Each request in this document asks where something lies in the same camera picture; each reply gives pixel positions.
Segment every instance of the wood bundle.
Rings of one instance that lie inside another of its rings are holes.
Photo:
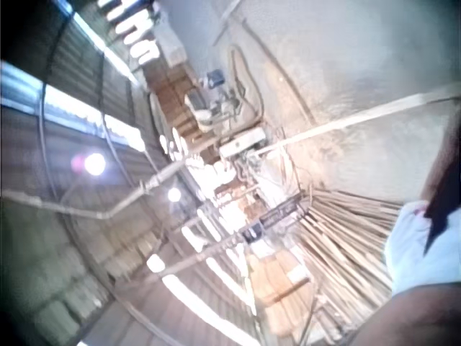
[[[339,323],[358,327],[390,297],[384,244],[401,205],[316,190],[295,234]]]

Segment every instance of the floor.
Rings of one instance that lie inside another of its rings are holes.
[[[245,53],[267,122],[292,136],[314,126],[286,81],[242,30],[245,19],[280,62],[317,124],[460,77],[459,4],[432,0],[242,0],[216,45],[231,0],[163,1],[198,75],[227,69],[228,46]],[[418,198],[452,102],[334,131],[287,149],[302,184],[373,198]]]

